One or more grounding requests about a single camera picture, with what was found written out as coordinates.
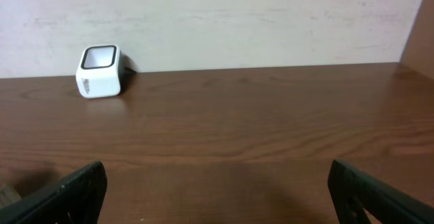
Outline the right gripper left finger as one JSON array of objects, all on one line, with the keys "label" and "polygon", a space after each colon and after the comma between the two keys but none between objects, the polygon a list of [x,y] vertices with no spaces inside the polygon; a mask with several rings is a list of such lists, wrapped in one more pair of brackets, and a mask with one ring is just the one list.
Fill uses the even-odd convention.
[{"label": "right gripper left finger", "polygon": [[97,223],[107,185],[104,165],[92,162],[1,209],[1,223]]}]

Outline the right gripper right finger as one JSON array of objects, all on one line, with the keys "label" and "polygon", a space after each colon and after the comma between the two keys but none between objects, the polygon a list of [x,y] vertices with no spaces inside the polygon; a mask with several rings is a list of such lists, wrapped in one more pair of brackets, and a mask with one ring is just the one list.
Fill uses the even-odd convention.
[{"label": "right gripper right finger", "polygon": [[342,161],[332,162],[328,189],[338,221],[369,223],[432,223],[433,207]]}]

